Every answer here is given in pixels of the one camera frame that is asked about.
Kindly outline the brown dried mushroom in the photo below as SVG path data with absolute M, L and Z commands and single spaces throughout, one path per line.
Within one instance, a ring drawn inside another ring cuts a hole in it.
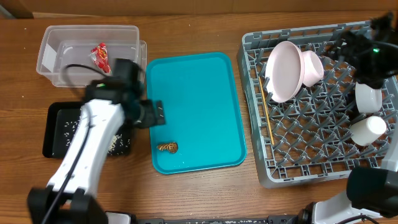
M 176 153 L 178 151 L 178 144 L 176 142 L 161 143 L 157 146 L 159 151 L 168 151 L 169 153 Z

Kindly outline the red snack wrapper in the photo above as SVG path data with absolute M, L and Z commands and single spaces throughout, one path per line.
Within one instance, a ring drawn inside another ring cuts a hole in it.
M 108 51 L 104 42 L 97 45 L 91 50 L 90 57 L 94 64 L 104 73 L 110 73 L 111 67 L 109 66 Z

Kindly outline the wooden chopstick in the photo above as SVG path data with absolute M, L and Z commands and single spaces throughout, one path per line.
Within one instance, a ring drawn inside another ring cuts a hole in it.
M 258 80 L 259 80 L 259 85 L 260 85 L 262 104 L 264 105 L 264 110 L 265 110 L 265 114 L 266 114 L 268 133 L 269 133 L 269 137 L 270 137 L 270 140 L 271 140 L 271 144 L 274 145 L 274 138 L 273 138 L 272 129 L 271 129 L 271 122 L 270 122 L 270 119 L 269 119 L 269 110 L 268 110 L 267 103 L 266 103 L 266 97 L 265 97 L 265 94 L 264 94 L 264 89 L 263 89 L 261 77 L 259 77 Z

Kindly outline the large white plate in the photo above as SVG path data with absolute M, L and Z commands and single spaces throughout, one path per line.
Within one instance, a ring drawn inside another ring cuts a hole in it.
M 304 59 L 301 50 L 292 42 L 277 44 L 266 64 L 266 85 L 271 99 L 283 103 L 293 98 L 301 88 L 304 78 Z

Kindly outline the small white bowl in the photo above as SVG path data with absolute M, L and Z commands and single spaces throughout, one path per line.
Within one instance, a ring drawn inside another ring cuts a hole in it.
M 304 51 L 302 55 L 305 67 L 303 84 L 311 87 L 323 79 L 323 65 L 319 56 L 311 50 Z

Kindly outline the white cup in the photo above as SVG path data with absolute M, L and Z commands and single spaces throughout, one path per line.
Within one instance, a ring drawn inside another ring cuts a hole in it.
M 360 146 L 368 146 L 382 136 L 387 129 L 386 122 L 379 116 L 370 116 L 350 127 L 351 139 Z

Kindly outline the grey rimmed bowl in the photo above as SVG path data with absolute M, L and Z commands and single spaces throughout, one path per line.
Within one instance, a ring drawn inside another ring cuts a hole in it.
M 382 106 L 382 91 L 356 82 L 355 101 L 360 113 L 375 113 Z

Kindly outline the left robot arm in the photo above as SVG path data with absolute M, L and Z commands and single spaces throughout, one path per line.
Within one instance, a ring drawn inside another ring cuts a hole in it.
M 27 197 L 32 223 L 135 223 L 123 212 L 105 212 L 96 201 L 101 171 L 120 127 L 147 129 L 165 124 L 160 101 L 143 100 L 142 69 L 117 58 L 110 76 L 85 88 L 80 121 L 62 164 L 46 188 Z

